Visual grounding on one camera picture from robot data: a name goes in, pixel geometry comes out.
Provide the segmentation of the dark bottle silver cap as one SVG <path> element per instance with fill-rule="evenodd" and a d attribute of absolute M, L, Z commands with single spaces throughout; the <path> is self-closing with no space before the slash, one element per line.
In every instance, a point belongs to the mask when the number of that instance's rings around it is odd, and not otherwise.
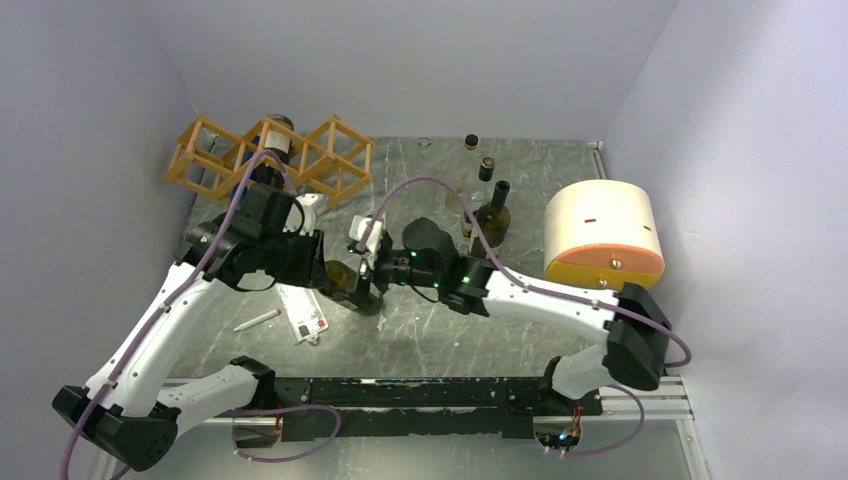
<path fill-rule="evenodd" d="M 362 278 L 360 274 L 346 264 L 336 260 L 326 261 L 325 266 L 328 273 L 328 281 L 318 291 L 338 305 L 360 314 L 354 310 L 354 306 L 348 301 L 347 293 L 350 282 L 354 278 Z"/>

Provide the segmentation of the dark green wine bottle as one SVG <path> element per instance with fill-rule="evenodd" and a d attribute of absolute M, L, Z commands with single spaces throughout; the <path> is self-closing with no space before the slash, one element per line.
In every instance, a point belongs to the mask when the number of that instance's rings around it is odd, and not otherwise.
<path fill-rule="evenodd" d="M 491 199 L 475 212 L 475 218 L 482 228 L 482 237 L 488 242 L 495 256 L 499 254 L 511 223 L 511 213 L 506 206 L 510 190 L 508 181 L 497 181 Z"/>

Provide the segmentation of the clear whisky bottle black label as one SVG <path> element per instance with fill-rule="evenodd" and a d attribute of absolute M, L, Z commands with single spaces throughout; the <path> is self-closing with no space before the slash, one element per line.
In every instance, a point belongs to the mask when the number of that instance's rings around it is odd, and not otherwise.
<path fill-rule="evenodd" d="M 479 162 L 477 175 L 469 186 L 468 196 L 465 198 L 472 213 L 488 201 L 494 170 L 495 160 L 492 157 L 484 157 Z"/>

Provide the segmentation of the clear round glass bottle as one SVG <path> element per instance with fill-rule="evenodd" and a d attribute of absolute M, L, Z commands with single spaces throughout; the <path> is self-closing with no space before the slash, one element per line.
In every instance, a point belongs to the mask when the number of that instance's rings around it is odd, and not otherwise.
<path fill-rule="evenodd" d="M 468 134 L 464 139 L 464 150 L 459 157 L 459 166 L 453 171 L 449 183 L 456 193 L 466 198 L 468 188 L 473 183 L 479 169 L 479 158 L 476 152 L 480 138 L 476 134 Z"/>

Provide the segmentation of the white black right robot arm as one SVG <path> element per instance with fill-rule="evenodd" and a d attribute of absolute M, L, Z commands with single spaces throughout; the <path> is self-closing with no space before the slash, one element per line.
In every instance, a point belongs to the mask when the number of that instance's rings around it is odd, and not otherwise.
<path fill-rule="evenodd" d="M 360 272 L 380 291 L 390 285 L 432 288 L 439 303 L 464 315 L 506 316 L 568 329 L 590 347 L 554 364 L 539 391 L 542 406 L 562 414 L 588 392 L 608 385 L 658 388 L 671 324 L 647 290 L 581 289 L 527 277 L 458 252 L 451 236 L 427 218 L 403 231 L 395 249 L 380 220 L 357 215 L 349 236 Z"/>

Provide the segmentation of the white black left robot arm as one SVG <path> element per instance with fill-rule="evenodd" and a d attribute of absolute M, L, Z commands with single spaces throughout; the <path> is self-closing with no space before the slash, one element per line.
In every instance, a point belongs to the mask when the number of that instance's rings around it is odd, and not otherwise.
<path fill-rule="evenodd" d="M 274 371 L 244 356 L 176 388 L 165 380 L 201 321 L 245 275 L 262 272 L 276 285 L 307 288 L 325 279 L 315 223 L 326 206 L 322 194 L 295 196 L 258 184 L 238 207 L 197 226 L 121 347 L 84 385 L 61 388 L 53 409 L 77 437 L 145 471 L 208 419 L 279 407 Z"/>

